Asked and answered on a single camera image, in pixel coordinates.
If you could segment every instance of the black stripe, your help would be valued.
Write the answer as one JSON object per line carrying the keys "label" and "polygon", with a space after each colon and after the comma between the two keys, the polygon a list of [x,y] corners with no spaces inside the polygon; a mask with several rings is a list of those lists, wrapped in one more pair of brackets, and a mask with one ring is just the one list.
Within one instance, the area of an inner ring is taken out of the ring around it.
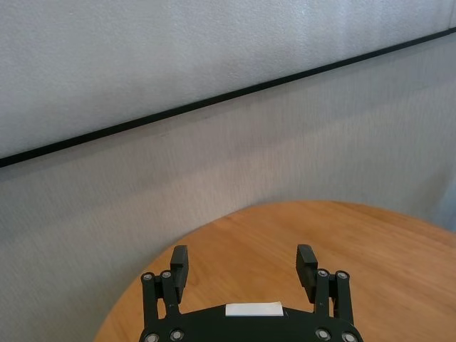
{"label": "black stripe", "polygon": [[59,142],[52,143],[50,145],[46,145],[43,147],[34,148],[32,150],[28,150],[25,152],[20,152],[15,155],[10,155],[8,157],[4,157],[0,159],[0,167],[5,167],[8,165],[16,164],[17,162],[23,162],[25,160],[29,160],[35,157],[39,157],[42,155],[47,155],[48,153],[56,152],[59,150],[63,150],[68,147],[73,147],[79,144],[83,144],[95,139],[100,139],[107,137],[112,134],[116,134],[122,132],[124,130],[130,130],[132,128],[136,128],[142,125],[147,125],[148,123],[154,123],[155,121],[163,120],[165,118],[170,118],[175,115],[183,114],[186,112],[190,112],[191,110],[200,109],[203,107],[207,107],[208,105],[214,105],[215,103],[220,103],[222,101],[231,100],[233,98],[238,98],[239,96],[255,93],[260,90],[264,90],[267,88],[279,86],[284,83],[292,82],[299,80],[301,78],[305,78],[308,76],[315,75],[317,73],[324,73],[325,71],[333,70],[335,68],[340,68],[341,66],[347,66],[349,64],[353,64],[356,62],[364,61],[369,58],[373,58],[376,56],[384,55],[386,53],[390,53],[393,51],[400,50],[402,48],[407,48],[409,46],[414,46],[419,43],[424,43],[426,41],[431,41],[433,39],[437,39],[448,34],[456,32],[456,27],[449,28],[448,30],[437,32],[434,34],[430,34],[429,36],[421,37],[418,39],[414,39],[412,41],[407,41],[405,43],[400,43],[394,46],[389,46],[387,48],[382,48],[377,51],[364,53],[363,55],[359,55],[356,57],[348,58],[343,61],[327,64],[325,66],[319,66],[318,68],[314,68],[307,71],[302,71],[300,73],[295,73],[293,75],[284,76],[277,78],[272,81],[263,82],[256,85],[251,85],[249,87],[230,91],[229,93],[225,93],[222,95],[217,95],[212,98],[206,98],[204,100],[200,100],[194,103],[190,103],[188,105],[181,105],[180,107],[165,110],[160,113],[150,114],[143,118],[134,119],[128,121],[126,123],[119,123],[118,125],[110,126],[108,128],[103,128],[101,130],[96,130],[91,133],[86,133],[83,135],[79,135],[78,137],[62,140]]}

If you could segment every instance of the round wooden table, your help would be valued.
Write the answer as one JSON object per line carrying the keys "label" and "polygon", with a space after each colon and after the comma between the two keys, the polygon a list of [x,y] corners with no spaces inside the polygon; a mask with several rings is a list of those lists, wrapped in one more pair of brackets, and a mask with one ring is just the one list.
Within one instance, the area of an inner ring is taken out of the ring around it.
{"label": "round wooden table", "polygon": [[[176,244],[188,246],[190,261],[182,313],[272,301],[311,311],[295,270],[296,245],[310,244],[320,267],[350,273],[364,341],[456,341],[456,234],[418,219],[340,202],[267,204],[206,224]],[[173,247],[146,269],[168,269]],[[95,341],[138,342],[142,307],[138,275]]]}

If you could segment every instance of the white wall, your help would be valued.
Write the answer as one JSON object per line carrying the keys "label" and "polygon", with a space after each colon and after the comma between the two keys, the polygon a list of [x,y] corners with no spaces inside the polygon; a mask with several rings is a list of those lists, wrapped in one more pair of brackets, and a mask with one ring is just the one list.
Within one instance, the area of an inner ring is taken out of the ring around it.
{"label": "white wall", "polygon": [[0,169],[0,341],[89,341],[158,252],[251,204],[431,219],[454,166],[455,54],[451,35]]}
{"label": "white wall", "polygon": [[0,157],[448,29],[455,0],[0,2]]}

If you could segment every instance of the white sticker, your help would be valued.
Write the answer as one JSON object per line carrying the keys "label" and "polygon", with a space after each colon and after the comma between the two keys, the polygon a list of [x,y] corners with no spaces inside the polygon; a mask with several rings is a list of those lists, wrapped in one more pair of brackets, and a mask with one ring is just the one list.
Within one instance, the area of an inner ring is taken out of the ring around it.
{"label": "white sticker", "polygon": [[282,303],[227,304],[225,316],[283,316]]}

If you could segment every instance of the textured wall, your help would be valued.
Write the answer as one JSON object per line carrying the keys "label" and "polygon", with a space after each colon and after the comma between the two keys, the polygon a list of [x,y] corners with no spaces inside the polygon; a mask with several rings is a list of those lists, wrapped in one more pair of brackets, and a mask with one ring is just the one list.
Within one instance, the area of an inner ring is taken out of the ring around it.
{"label": "textured wall", "polygon": [[0,169],[0,341],[89,341],[186,232],[266,201],[431,218],[456,150],[456,35]]}
{"label": "textured wall", "polygon": [[0,157],[448,29],[454,0],[0,2]]}

